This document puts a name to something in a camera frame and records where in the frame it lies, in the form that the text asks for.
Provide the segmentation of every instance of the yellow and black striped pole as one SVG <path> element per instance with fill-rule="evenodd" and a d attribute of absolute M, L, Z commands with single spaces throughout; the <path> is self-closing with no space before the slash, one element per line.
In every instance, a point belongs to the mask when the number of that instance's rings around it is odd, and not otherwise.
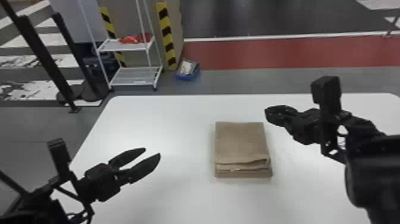
<path fill-rule="evenodd" d="M 107 30 L 108 36 L 111 39 L 116 39 L 117 35 L 115 35 L 115 28 L 113 23 L 111 22 L 110 12 L 108 11 L 107 7 L 100 7 L 101 17 L 103 18 L 105 29 Z M 125 57 L 120 51 L 114 52 L 115 58 L 119 61 L 122 67 L 126 67 Z"/>
<path fill-rule="evenodd" d="M 165 49 L 165 57 L 168 62 L 169 70 L 176 70 L 178 67 L 172 35 L 171 20 L 168 15 L 167 3 L 159 2 L 156 4 L 157 13 L 160 18 L 160 28 L 162 35 L 162 45 Z"/>

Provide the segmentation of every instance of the white wire shelf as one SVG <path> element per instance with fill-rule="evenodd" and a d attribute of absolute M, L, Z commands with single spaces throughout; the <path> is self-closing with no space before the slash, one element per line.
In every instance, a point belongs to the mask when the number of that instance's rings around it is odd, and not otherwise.
<path fill-rule="evenodd" d="M 163 67 L 120 68 L 111 81 L 112 86 L 145 86 L 157 88 Z"/>
<path fill-rule="evenodd" d="M 148 51 L 153 43 L 154 36 L 148 43 L 120 43 L 118 39 L 107 38 L 107 40 L 99 46 L 98 51 Z"/>

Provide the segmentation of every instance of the red floor stripe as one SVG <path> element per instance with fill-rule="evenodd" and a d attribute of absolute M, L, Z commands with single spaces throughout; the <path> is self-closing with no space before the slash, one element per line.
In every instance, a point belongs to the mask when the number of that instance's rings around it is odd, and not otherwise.
<path fill-rule="evenodd" d="M 185 43 L 203 70 L 400 66 L 400 38 L 305 38 Z"/>

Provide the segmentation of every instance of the white floor marking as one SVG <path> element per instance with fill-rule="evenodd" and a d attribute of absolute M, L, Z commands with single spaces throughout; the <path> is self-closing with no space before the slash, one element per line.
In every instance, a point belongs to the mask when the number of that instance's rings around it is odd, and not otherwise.
<path fill-rule="evenodd" d="M 83 80 L 67 80 L 69 85 L 80 85 Z M 55 101 L 58 89 L 53 81 L 31 81 L 29 83 L 21 83 L 21 88 L 14 89 L 8 93 L 9 97 L 4 99 L 7 101 Z M 9 88 L 11 85 L 0 85 L 0 91 Z M 75 101 L 77 106 L 97 107 L 101 101 L 86 102 L 84 100 Z"/>
<path fill-rule="evenodd" d="M 394 20 L 394 19 L 395 19 L 394 17 L 385 17 L 385 20 L 387 20 L 387 21 L 390 22 L 390 23 L 393 23 L 393 20 Z M 398 28 L 400 28 L 400 20 L 397 21 L 396 26 L 397 26 Z"/>
<path fill-rule="evenodd" d="M 399 0 L 361 0 L 357 1 L 370 10 L 387 10 L 400 8 Z"/>
<path fill-rule="evenodd" d="M 56 60 L 56 64 L 60 68 L 79 67 L 78 62 L 76 62 L 72 54 L 54 54 L 51 56 Z"/>
<path fill-rule="evenodd" d="M 44 1 L 38 2 L 34 5 L 31 5 L 27 8 L 24 8 L 23 10 L 18 11 L 17 15 L 31 15 L 32 13 L 35 13 L 35 12 L 41 10 L 42 8 L 45 8 L 48 5 L 50 5 L 50 2 L 48 0 L 44 0 Z M 13 22 L 11 21 L 11 19 L 9 17 L 4 17 L 4 18 L 0 19 L 0 29 L 3 29 L 6 26 L 9 26 L 12 23 Z"/>
<path fill-rule="evenodd" d="M 0 56 L 0 68 L 2 69 L 32 68 L 37 64 L 39 61 L 35 55 Z"/>
<path fill-rule="evenodd" d="M 62 34 L 60 33 L 40 33 L 39 37 L 45 44 L 45 46 L 67 45 Z M 22 47 L 28 47 L 28 43 L 21 35 L 0 46 L 0 48 L 22 48 Z"/>
<path fill-rule="evenodd" d="M 78 67 L 78 63 L 72 54 L 51 55 L 59 68 Z M 39 64 L 35 55 L 11 55 L 0 56 L 0 69 L 33 68 Z"/>
<path fill-rule="evenodd" d="M 48 18 L 47 20 L 38 24 L 36 27 L 57 27 L 57 24 L 55 24 L 52 18 Z"/>

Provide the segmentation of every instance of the beige towel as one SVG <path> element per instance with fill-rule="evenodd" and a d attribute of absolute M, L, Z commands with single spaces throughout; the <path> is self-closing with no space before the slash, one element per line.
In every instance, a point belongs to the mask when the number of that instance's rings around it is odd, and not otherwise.
<path fill-rule="evenodd" d="M 251 163 L 232 163 L 232 164 L 215 164 L 217 170 L 257 170 L 269 169 L 269 161 L 260 160 Z"/>
<path fill-rule="evenodd" d="M 215 163 L 250 163 L 269 160 L 263 123 L 217 122 Z"/>
<path fill-rule="evenodd" d="M 271 176 L 264 124 L 217 122 L 214 162 L 216 176 Z"/>

